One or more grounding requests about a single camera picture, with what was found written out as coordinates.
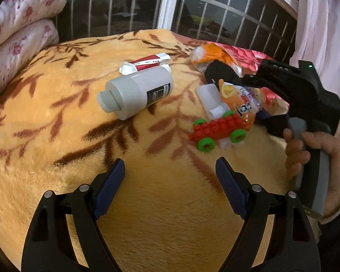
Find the person's right hand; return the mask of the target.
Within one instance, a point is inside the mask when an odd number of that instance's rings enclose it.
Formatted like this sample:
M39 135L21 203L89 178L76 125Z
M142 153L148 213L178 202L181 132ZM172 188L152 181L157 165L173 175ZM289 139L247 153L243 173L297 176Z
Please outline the person's right hand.
M301 171L310 161L309 151L303 149L303 143L312 149L322 149L330 157L330 178L324 215L333 216L340 209L340 139L324 132L304 132L303 141L293 139L289 129L284 130L286 146L286 171L289 179Z

